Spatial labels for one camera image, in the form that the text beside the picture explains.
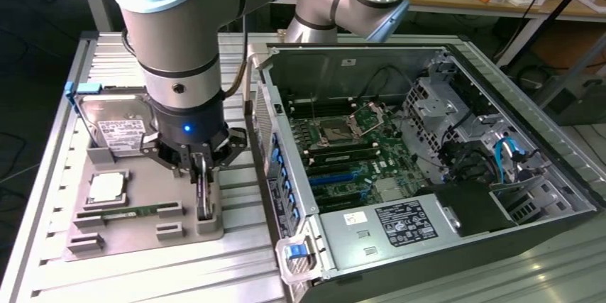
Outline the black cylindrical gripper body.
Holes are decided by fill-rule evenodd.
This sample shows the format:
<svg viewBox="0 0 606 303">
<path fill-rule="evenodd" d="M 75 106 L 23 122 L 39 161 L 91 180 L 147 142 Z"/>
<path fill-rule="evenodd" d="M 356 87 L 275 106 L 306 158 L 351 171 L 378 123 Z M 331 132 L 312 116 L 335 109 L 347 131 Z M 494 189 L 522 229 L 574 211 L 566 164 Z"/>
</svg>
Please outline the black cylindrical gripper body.
<svg viewBox="0 0 606 303">
<path fill-rule="evenodd" d="M 176 109 L 149 99 L 161 142 L 169 146 L 201 146 L 217 149 L 228 139 L 223 112 L 224 93 L 216 93 L 200 106 Z"/>
</svg>

